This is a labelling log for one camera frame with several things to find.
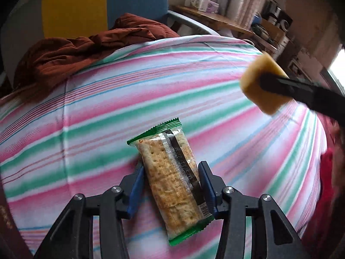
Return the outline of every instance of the black label stripe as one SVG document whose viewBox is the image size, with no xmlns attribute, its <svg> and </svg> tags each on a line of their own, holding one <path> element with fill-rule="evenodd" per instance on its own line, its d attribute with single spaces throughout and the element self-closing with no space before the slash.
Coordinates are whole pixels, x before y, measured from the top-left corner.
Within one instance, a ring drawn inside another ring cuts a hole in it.
<svg viewBox="0 0 345 259">
<path fill-rule="evenodd" d="M 197 203 L 197 205 L 201 205 L 205 202 L 204 195 L 202 194 L 202 189 L 200 186 L 200 183 L 196 179 L 196 176 L 194 175 L 194 172 L 190 168 L 189 164 L 187 163 L 186 157 L 184 156 L 182 149 L 180 148 L 180 145 L 178 145 L 177 139 L 175 135 L 171 132 L 171 130 L 166 130 L 165 134 L 168 136 L 170 143 L 172 147 L 174 148 L 174 151 L 176 153 L 176 157 L 178 161 L 180 162 L 181 168 L 185 172 L 189 182 L 192 185 L 192 194 L 193 197 Z"/>
</svg>

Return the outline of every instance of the black tongs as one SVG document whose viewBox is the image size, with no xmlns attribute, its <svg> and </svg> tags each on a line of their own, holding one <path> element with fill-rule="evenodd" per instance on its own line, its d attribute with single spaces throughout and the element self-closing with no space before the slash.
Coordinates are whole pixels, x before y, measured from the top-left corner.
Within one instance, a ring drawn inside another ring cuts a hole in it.
<svg viewBox="0 0 345 259">
<path fill-rule="evenodd" d="M 300 238 L 274 199 L 241 194 L 214 175 L 206 161 L 198 165 L 209 212 L 223 227 L 216 259 L 243 259 L 246 216 L 252 220 L 251 259 L 309 259 Z"/>
<path fill-rule="evenodd" d="M 345 97 L 329 89 L 280 77 L 271 73 L 260 76 L 260 87 L 267 91 L 292 97 L 310 110 L 322 113 L 345 126 Z"/>
<path fill-rule="evenodd" d="M 122 219 L 131 219 L 144 189 L 144 166 L 101 195 L 76 194 L 63 209 L 33 259 L 93 259 L 93 218 L 99 215 L 102 259 L 129 259 Z"/>
</svg>

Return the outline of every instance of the sponge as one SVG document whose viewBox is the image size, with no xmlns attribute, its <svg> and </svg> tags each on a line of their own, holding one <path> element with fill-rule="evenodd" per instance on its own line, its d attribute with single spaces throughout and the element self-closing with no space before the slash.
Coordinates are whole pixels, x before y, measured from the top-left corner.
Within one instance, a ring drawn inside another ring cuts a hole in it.
<svg viewBox="0 0 345 259">
<path fill-rule="evenodd" d="M 262 112 L 273 115 L 292 98 L 264 91 L 259 84 L 260 76 L 263 73 L 272 73 L 288 78 L 273 58 L 268 53 L 264 53 L 244 72 L 240 80 L 240 87 L 244 95 L 256 104 Z"/>
</svg>

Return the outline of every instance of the red fabric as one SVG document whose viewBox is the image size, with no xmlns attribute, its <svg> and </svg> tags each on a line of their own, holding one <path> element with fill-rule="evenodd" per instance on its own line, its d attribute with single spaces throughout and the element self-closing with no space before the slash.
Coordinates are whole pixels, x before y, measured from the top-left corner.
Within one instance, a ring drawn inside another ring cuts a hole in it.
<svg viewBox="0 0 345 259">
<path fill-rule="evenodd" d="M 333 148 L 335 145 L 335 137 L 334 134 L 332 132 L 333 129 L 333 125 L 334 125 L 334 119 L 321 114 L 321 113 L 317 113 L 317 117 L 319 118 L 319 120 L 322 123 L 322 126 L 325 130 L 325 134 L 326 134 L 326 139 L 327 139 L 327 148 Z"/>
<path fill-rule="evenodd" d="M 14 88 L 38 83 L 50 90 L 70 75 L 133 44 L 180 37 L 168 26 L 126 13 L 109 31 L 77 39 L 47 38 L 32 46 L 19 62 Z"/>
<path fill-rule="evenodd" d="M 332 189 L 332 158 L 333 149 L 331 148 L 321 156 L 321 196 L 302 237 L 302 243 L 312 259 L 319 258 L 319 251 L 325 241 L 331 221 L 332 199 L 334 196 L 334 190 Z"/>
</svg>

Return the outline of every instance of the wooden shelf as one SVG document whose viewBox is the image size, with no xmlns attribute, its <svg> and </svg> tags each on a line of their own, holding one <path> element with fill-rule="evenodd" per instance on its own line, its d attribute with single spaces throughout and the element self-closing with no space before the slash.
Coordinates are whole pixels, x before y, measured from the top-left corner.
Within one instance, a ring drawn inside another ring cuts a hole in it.
<svg viewBox="0 0 345 259">
<path fill-rule="evenodd" d="M 232 31 L 241 32 L 241 33 L 246 34 L 248 36 L 254 35 L 253 32 L 240 27 L 235 22 L 233 22 L 232 20 L 230 20 L 227 17 L 222 16 L 222 15 L 218 15 L 215 13 L 201 12 L 195 8 L 189 8 L 189 7 L 184 7 L 184 6 L 172 6 L 172 9 L 175 12 L 178 12 L 181 14 L 190 14 L 190 15 L 195 16 L 201 20 L 208 21 L 209 24 L 207 26 L 209 26 L 213 30 L 219 30 L 221 28 L 227 28 L 227 29 L 230 29 Z"/>
</svg>

